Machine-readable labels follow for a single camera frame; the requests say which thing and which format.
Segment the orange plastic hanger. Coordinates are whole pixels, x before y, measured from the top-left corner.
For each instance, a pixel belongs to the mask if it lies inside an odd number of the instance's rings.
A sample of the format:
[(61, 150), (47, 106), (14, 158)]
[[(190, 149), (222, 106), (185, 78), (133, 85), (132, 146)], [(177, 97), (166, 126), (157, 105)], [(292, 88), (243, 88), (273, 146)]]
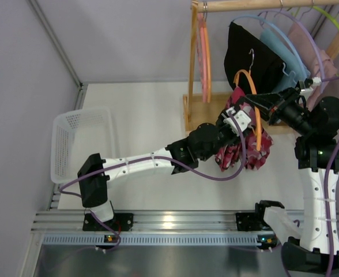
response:
[[(249, 51), (249, 54), (251, 55), (251, 63), (249, 66), (249, 70), (245, 70), (245, 69), (240, 69), (236, 72), (234, 78), (233, 78), (233, 82), (234, 84), (238, 87), (239, 86), (239, 77), (240, 74), (244, 74), (248, 80), (250, 89), (251, 89), (251, 93), (252, 94), (257, 94), (257, 90), (253, 81), (253, 78), (251, 76), (251, 68), (254, 64), (254, 58), (255, 58), (255, 54), (254, 54), (254, 49), (251, 48)], [(260, 115), (260, 111), (257, 108), (254, 108), (254, 112), (255, 112), (255, 122), (256, 122), (256, 129), (255, 129), (255, 137), (256, 137), (256, 149), (257, 151), (261, 150), (261, 142), (262, 142), (262, 124), (261, 124), (261, 115)]]

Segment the blue plastic hanger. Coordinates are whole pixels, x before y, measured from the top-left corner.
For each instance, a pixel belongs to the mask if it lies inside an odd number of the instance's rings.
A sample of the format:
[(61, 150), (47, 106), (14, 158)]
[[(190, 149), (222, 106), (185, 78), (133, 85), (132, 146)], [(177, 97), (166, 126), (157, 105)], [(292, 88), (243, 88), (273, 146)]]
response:
[(261, 42), (265, 43), (284, 61), (282, 69), (284, 77), (281, 83), (294, 87), (298, 81), (304, 81), (308, 77), (308, 70), (303, 64), (297, 49), (295, 49), (293, 43), (278, 26), (269, 20), (251, 14), (237, 16), (232, 22), (240, 18), (252, 18), (270, 27), (269, 29), (264, 29), (259, 38)]

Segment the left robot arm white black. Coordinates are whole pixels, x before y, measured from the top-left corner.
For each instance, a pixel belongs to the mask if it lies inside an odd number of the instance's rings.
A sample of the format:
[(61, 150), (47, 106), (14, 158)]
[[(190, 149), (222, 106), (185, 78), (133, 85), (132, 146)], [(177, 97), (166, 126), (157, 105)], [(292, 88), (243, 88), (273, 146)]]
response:
[(194, 170), (224, 147), (239, 143), (250, 131), (252, 118), (240, 107), (224, 109), (215, 124), (202, 123), (186, 138), (149, 154), (103, 159), (91, 154), (78, 171), (82, 206), (101, 222), (114, 219), (110, 187), (151, 175), (174, 175)]

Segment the pink camouflage trousers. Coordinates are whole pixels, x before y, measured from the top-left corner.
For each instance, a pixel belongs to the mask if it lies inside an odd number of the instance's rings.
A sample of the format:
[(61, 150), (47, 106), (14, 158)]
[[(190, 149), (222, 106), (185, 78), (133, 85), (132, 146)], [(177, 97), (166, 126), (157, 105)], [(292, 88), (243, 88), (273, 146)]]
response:
[[(240, 105), (240, 108), (245, 111), (251, 118), (252, 132), (245, 138), (246, 143), (246, 162), (245, 168), (248, 170), (259, 170), (270, 155), (270, 147), (273, 145), (273, 139), (270, 134), (262, 128), (261, 149), (257, 151), (256, 137), (256, 117), (254, 109), (246, 102)], [(221, 171), (225, 171), (233, 167), (236, 162), (242, 157), (242, 145), (237, 143), (233, 146), (222, 147), (215, 155), (215, 162), (218, 164)]]

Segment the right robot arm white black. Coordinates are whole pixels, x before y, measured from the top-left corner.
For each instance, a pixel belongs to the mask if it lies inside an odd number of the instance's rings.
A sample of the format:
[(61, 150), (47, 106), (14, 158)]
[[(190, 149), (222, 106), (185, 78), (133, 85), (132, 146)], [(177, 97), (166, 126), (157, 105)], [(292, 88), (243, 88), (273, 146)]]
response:
[(300, 135), (295, 156), (302, 172), (303, 227), (289, 222), (278, 202), (264, 202), (261, 215), (282, 243), (281, 258), (287, 270), (330, 276), (339, 274), (339, 140), (335, 140), (339, 98), (326, 96), (311, 111), (298, 103), (299, 98), (297, 88), (288, 88), (278, 93), (249, 94), (239, 101), (258, 108), (268, 124), (282, 121)]

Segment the black trousers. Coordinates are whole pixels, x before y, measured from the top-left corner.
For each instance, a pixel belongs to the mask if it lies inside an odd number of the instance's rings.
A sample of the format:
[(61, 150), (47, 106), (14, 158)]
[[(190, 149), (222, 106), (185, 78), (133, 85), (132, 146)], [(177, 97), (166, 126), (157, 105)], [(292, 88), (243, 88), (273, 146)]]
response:
[(232, 89), (241, 87), (245, 94), (251, 89), (248, 79), (240, 74), (235, 84), (235, 74), (244, 69), (250, 71), (258, 94), (271, 93), (283, 77), (284, 61), (267, 45), (242, 26), (230, 23), (228, 31), (228, 48), (224, 58), (224, 70)]

